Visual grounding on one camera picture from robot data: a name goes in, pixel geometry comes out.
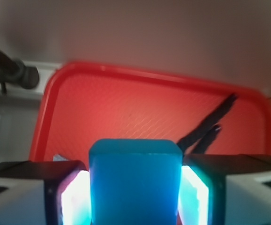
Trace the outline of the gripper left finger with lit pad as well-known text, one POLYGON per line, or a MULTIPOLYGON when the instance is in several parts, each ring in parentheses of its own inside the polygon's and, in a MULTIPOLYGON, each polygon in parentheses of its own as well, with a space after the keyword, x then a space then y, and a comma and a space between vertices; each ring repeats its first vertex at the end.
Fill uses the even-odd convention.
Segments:
POLYGON ((90 225, 91 219, 83 162, 0 163, 0 225, 90 225))

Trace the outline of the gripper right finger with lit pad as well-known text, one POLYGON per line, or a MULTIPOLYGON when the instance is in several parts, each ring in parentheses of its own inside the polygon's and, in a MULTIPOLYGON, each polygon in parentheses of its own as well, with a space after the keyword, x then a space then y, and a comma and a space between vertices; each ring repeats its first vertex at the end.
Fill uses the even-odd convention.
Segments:
POLYGON ((181 225, 271 225, 271 156, 187 155, 178 213, 181 225))

